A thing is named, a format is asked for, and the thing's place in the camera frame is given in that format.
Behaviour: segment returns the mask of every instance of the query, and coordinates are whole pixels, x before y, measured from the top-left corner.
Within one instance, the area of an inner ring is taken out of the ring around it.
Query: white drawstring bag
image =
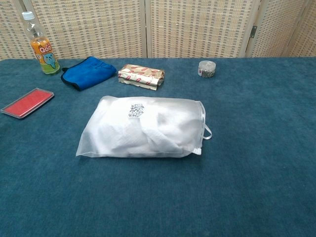
[[[204,130],[210,136],[204,137]],[[201,155],[212,133],[200,101],[104,96],[86,125],[77,156],[185,157]]]

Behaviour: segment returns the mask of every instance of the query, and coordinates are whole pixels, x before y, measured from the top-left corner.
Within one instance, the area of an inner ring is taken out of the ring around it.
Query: woven panel
[[[151,0],[153,57],[237,57],[253,0]]]
[[[58,58],[141,57],[138,0],[32,0]]]
[[[20,12],[13,2],[16,0],[0,1],[0,59],[5,58],[34,58],[29,39],[23,30]]]
[[[316,56],[316,0],[313,0],[302,19],[289,56]]]
[[[303,0],[270,0],[262,23],[257,29],[257,40],[251,56],[281,56],[292,36],[303,6]]]

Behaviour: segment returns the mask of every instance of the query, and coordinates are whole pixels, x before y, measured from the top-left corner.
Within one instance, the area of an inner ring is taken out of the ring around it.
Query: cartoon character label
[[[36,38],[31,41],[31,46],[44,73],[51,74],[59,70],[60,66],[47,38]]]

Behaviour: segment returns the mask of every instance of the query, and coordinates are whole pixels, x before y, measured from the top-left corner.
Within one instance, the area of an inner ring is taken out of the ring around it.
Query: bag strap
[[[210,133],[210,135],[208,137],[203,137],[205,140],[211,139],[212,138],[212,131],[211,129],[209,129],[209,127],[207,125],[205,125],[205,129],[206,131],[208,131]]]

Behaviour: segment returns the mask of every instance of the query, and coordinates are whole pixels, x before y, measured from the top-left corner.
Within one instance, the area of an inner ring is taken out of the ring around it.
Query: orange drink bottle
[[[40,63],[42,71],[45,74],[58,73],[60,69],[59,63],[38,19],[35,18],[31,11],[22,12],[22,15],[25,20],[25,33],[31,40],[31,47]]]

